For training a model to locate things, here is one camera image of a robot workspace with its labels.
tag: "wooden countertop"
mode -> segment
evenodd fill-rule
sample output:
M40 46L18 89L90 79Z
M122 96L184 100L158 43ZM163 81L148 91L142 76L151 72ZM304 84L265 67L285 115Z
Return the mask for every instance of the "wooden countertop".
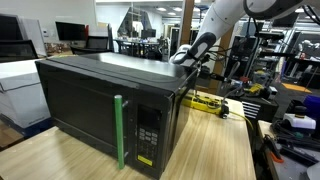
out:
M272 138L275 137L274 133L270 129L271 123L259 120L258 125L259 125L259 135L260 135L261 139L263 139L265 134L270 135Z
M240 102L228 100L231 111L244 114ZM150 179L51 128L0 153L4 179ZM192 110L188 123L161 179L255 179L246 123L230 115Z
M64 51L64 52L61 52L61 53L57 53L57 52L54 52L54 53L48 53L49 56L57 56L57 57L64 57L64 56L71 56L73 55L72 54L72 51Z

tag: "ceiling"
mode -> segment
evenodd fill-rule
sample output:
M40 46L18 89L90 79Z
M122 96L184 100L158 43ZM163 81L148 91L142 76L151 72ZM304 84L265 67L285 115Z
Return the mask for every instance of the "ceiling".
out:
M180 18L182 11L175 11L175 7L182 8L183 1L182 0L161 0L161 1L152 1L152 0L130 0L130 2L124 2L129 0L117 0L117 2L112 0L96 0L97 5L129 5L134 7L135 9L141 9L146 11L151 11L157 14L160 14L163 18ZM195 3L195 6L207 6L210 7L213 0L196 0L196 2L201 1L200 3ZM166 11L159 11L157 8L165 8ZM314 11L320 15L320 10L314 9ZM307 15L305 13L299 13L299 21L302 22L311 22L310 19L306 18ZM193 18L199 19L200 12L194 11Z
M195 3L195 6L208 6L210 7L212 0L202 0L201 3ZM141 9L146 11L151 11L160 14L163 18L177 18L181 17L182 11L175 11L174 8L182 8L182 1L158 1L158 2L97 2L97 5L130 5L135 9ZM166 11L159 11L157 8L164 8ZM193 13L193 18L200 18L200 12L198 8Z

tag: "wall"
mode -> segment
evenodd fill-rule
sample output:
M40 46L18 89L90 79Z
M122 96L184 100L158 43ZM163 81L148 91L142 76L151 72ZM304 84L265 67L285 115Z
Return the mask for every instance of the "wall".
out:
M163 24L180 24L181 23L181 18L163 18L162 19ZM197 28L200 26L201 23L199 23L199 19L192 19L191 21L191 26L193 28Z
M97 22L110 23L112 27L113 38L118 37L117 31L126 16L130 5L97 5ZM156 29L156 37L159 38L163 33L162 16L150 11L146 11L153 29ZM118 45L114 43L114 48L118 51Z
M0 13L38 19L49 32L45 42L59 42L55 21L96 26L94 0L0 0Z

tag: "monitor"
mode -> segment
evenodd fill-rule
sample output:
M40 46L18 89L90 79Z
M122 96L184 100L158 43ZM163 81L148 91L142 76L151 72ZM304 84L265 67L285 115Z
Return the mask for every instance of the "monitor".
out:
M23 40L18 16L0 14L0 40Z
M234 55L250 56L256 44L255 37L246 38L244 36L235 36L231 53Z
M141 30L141 38L146 39L148 37L156 37L155 29Z
M56 22L56 26L57 26L59 40L61 41L86 40L84 24Z
M293 12L283 18L275 19L272 23L272 27L273 28L293 28L298 19L298 16L299 16L299 13Z

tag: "black microwave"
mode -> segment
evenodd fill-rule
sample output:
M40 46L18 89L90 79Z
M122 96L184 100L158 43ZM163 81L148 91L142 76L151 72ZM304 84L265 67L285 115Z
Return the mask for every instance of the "black microwave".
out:
M121 95L125 164L156 179L187 122L181 105L197 70L115 53L36 62L51 116L62 131L117 157L114 96Z

